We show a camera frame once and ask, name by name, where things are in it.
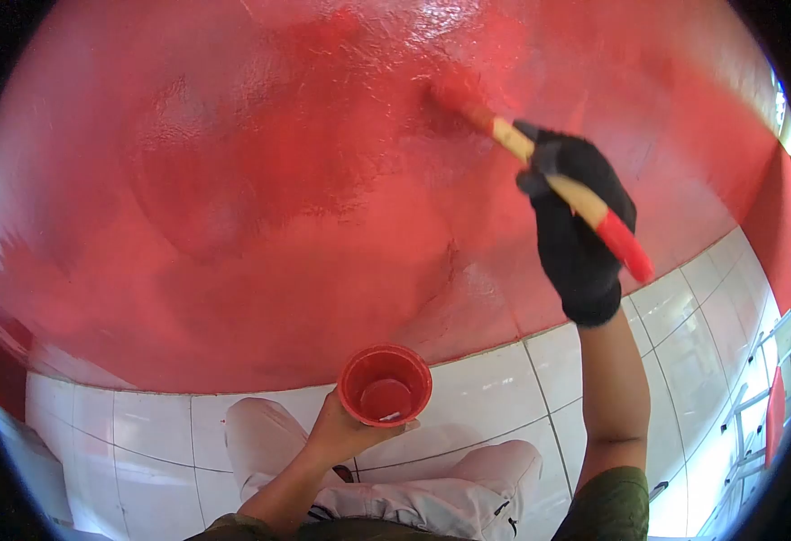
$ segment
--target black glove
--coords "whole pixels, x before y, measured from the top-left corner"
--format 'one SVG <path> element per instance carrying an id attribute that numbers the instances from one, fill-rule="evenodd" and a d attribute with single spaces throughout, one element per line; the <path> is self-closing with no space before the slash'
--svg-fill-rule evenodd
<path id="1" fill-rule="evenodd" d="M 621 264 L 590 226 L 549 187 L 545 175 L 560 174 L 585 184 L 635 232 L 636 207 L 612 165 L 588 141 L 540 130 L 517 120 L 513 125 L 537 143 L 531 166 L 516 177 L 537 216 L 537 252 L 561 296 L 563 312 L 578 326 L 606 323 L 621 305 Z"/>

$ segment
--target leg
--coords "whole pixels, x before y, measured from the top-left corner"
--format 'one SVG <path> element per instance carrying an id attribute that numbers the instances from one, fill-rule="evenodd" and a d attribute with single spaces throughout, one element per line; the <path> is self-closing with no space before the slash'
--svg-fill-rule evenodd
<path id="1" fill-rule="evenodd" d="M 327 487 L 315 503 L 337 517 L 382 518 L 426 532 L 505 541 L 518 531 L 542 463 L 534 446 L 512 440 L 471 451 L 441 479 L 370 484 L 361 482 L 360 473 L 359 484 Z"/>
<path id="2" fill-rule="evenodd" d="M 251 498 L 281 473 L 302 450 L 308 434 L 281 404 L 265 398 L 243 398 L 227 414 L 227 445 L 239 499 Z M 344 482 L 326 472 L 323 485 Z"/>
<path id="3" fill-rule="evenodd" d="M 510 440 L 474 449 L 446 477 L 463 479 L 488 488 L 509 501 L 509 516 L 519 521 L 537 493 L 543 459 L 527 441 Z"/>

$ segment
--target wrist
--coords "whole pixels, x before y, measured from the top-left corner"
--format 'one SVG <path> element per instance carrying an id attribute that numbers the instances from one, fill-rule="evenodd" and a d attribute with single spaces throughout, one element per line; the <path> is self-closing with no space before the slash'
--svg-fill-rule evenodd
<path id="1" fill-rule="evenodd" d="M 309 472 L 320 472 L 321 475 L 338 463 L 328 456 L 325 449 L 320 449 L 318 446 L 308 445 L 307 443 L 293 461 L 297 462 L 303 469 Z"/>
<path id="2" fill-rule="evenodd" d="M 615 317 L 621 307 L 621 282 L 616 278 L 612 287 L 602 295 L 572 303 L 562 299 L 564 314 L 579 327 L 603 326 Z"/>

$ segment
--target red plastic cup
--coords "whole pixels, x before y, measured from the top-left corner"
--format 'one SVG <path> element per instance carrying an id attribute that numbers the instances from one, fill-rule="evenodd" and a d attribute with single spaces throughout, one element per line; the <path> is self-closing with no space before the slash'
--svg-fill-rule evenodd
<path id="1" fill-rule="evenodd" d="M 350 358 L 336 388 L 345 409 L 358 421 L 395 427 L 415 419 L 428 404 L 432 373 L 408 348 L 378 344 Z"/>

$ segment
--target person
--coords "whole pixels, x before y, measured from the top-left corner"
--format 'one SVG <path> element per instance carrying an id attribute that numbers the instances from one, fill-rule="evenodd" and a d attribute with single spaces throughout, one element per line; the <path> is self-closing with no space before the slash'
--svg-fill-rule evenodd
<path id="1" fill-rule="evenodd" d="M 553 541 L 648 535 L 645 462 L 648 380 L 621 310 L 620 264 L 545 182 L 563 174 L 593 189 L 635 230 L 636 211 L 605 157 L 588 141 L 517 121 L 537 143 L 517 185 L 537 218 L 543 270 L 582 346 L 588 442 L 573 501 Z M 537 449 L 511 440 L 474 449 L 441 479 L 346 483 L 333 468 L 409 426 L 368 427 L 335 392 L 307 435 L 282 406 L 246 398 L 228 409 L 227 445 L 242 503 L 192 539 L 295 537 L 359 541 L 534 539 L 520 529 L 542 469 Z"/>

